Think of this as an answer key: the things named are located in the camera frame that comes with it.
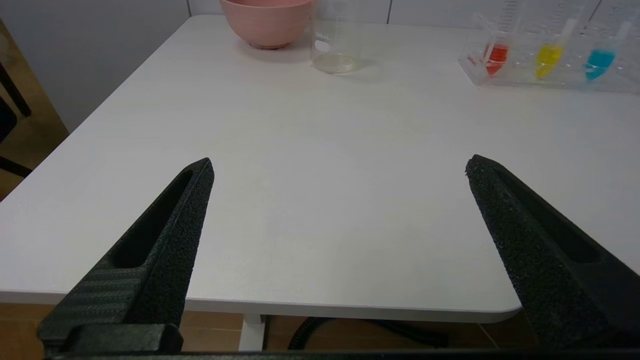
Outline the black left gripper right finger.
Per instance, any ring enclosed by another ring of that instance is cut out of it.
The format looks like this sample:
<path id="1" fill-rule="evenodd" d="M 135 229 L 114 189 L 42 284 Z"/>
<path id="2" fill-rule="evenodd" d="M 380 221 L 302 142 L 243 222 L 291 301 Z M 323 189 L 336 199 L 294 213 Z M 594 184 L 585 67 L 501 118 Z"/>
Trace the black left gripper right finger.
<path id="1" fill-rule="evenodd" d="M 538 342 L 637 349 L 638 274 L 502 164 L 475 154 L 465 173 Z"/>

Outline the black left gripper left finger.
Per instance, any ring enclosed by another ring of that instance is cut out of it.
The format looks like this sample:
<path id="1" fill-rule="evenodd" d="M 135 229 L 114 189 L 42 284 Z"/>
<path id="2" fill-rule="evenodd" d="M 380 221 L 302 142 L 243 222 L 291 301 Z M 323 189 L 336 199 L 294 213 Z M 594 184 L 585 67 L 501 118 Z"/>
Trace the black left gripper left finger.
<path id="1" fill-rule="evenodd" d="M 39 324 L 47 356 L 178 353 L 215 173 L 186 166 Z"/>

